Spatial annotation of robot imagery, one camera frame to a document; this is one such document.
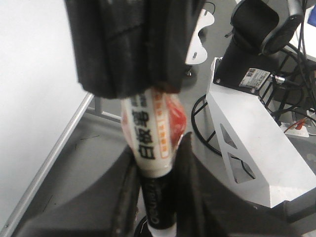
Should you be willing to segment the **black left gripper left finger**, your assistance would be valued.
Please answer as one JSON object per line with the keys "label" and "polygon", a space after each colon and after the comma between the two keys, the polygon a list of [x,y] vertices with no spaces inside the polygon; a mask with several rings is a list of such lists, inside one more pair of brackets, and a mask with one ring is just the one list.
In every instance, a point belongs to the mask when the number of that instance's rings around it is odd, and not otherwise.
{"label": "black left gripper left finger", "polygon": [[19,237],[133,237],[140,181],[125,147],[113,165],[82,193],[29,219]]}

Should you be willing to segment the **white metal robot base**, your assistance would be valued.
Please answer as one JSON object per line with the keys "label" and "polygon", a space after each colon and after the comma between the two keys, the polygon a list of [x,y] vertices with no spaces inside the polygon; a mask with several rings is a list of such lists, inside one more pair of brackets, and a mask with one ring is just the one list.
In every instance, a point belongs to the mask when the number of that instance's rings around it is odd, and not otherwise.
{"label": "white metal robot base", "polygon": [[[206,100],[230,189],[267,207],[313,190],[316,176],[258,97],[209,83]],[[244,161],[254,178],[236,182],[231,157]]]}

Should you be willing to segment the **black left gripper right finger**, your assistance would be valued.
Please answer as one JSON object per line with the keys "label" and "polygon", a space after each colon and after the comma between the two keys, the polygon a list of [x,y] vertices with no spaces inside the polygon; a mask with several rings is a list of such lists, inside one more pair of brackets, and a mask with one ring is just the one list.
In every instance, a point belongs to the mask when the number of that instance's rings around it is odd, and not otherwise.
{"label": "black left gripper right finger", "polygon": [[211,174],[193,153],[190,132],[181,139],[173,172],[177,236],[299,236],[288,223],[256,209]]}

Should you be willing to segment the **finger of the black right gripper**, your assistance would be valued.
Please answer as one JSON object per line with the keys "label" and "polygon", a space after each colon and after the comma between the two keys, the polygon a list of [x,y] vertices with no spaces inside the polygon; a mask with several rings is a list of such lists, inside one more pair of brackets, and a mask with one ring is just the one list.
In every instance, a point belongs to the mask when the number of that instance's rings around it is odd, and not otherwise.
{"label": "finger of the black right gripper", "polygon": [[148,88],[146,2],[65,2],[79,83],[98,97],[123,99]]}
{"label": "finger of the black right gripper", "polygon": [[152,86],[179,93],[203,0],[148,1],[148,71]]}

